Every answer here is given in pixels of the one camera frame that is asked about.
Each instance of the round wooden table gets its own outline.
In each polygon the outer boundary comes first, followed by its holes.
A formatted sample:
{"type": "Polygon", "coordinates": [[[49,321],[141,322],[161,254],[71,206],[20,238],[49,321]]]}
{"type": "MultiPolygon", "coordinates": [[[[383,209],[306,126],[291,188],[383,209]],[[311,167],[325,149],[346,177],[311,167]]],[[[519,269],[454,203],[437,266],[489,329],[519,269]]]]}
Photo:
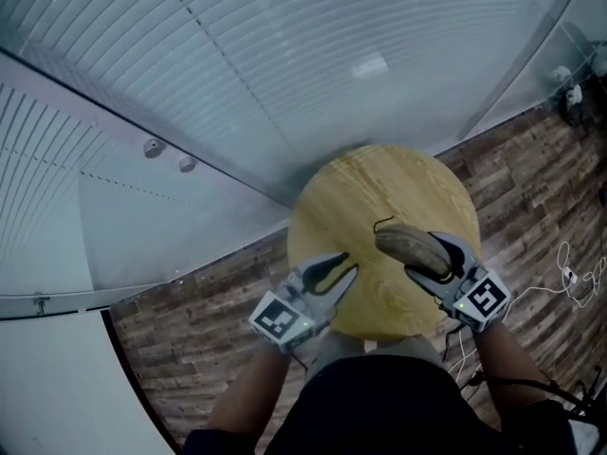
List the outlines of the round wooden table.
{"type": "Polygon", "coordinates": [[[293,212],[288,259],[293,267],[320,253],[347,251],[351,262],[360,265],[332,323],[350,336],[414,336],[445,316],[406,276],[402,264],[376,249],[373,225],[390,216],[395,217],[391,222],[463,238],[480,257],[472,201],[459,179],[435,158],[394,145],[371,145],[327,164],[305,186],[293,212]]]}

